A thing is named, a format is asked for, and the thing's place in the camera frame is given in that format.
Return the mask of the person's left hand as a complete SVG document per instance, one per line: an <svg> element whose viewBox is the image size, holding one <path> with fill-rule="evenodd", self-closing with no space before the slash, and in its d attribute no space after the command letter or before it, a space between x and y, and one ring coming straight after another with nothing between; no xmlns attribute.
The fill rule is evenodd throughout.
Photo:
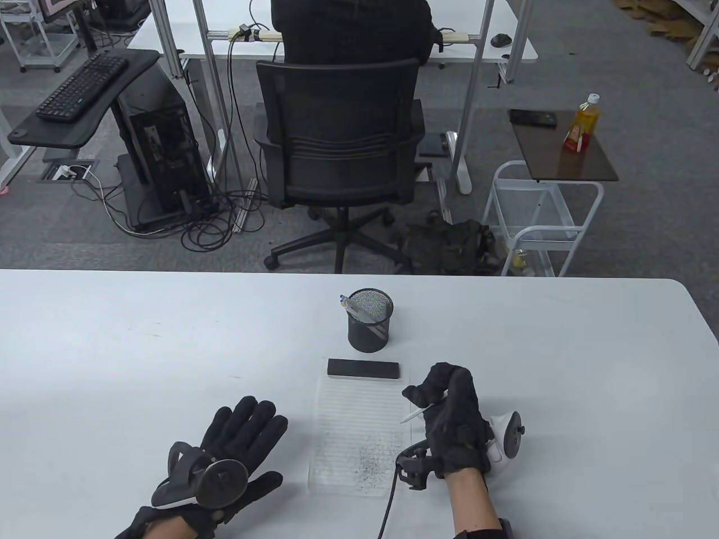
<svg viewBox="0 0 719 539"><path fill-rule="evenodd" d="M275 404L246 396L234 408L216 411L198 446L175 442L169 451L167 477L121 538L213 538L239 511L277 490L276 471L252 475L288 428Z"/></svg>

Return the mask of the person's right hand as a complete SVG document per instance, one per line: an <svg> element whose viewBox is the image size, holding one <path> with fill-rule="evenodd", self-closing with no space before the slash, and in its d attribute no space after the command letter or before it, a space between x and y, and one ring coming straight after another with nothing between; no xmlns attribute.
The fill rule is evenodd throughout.
<svg viewBox="0 0 719 539"><path fill-rule="evenodd" d="M480 413L469 369L436 363L420 385L407 386L402 395L423 410L429 449L440 461L438 478L464 469L490 472L487 443L495 437Z"/></svg>

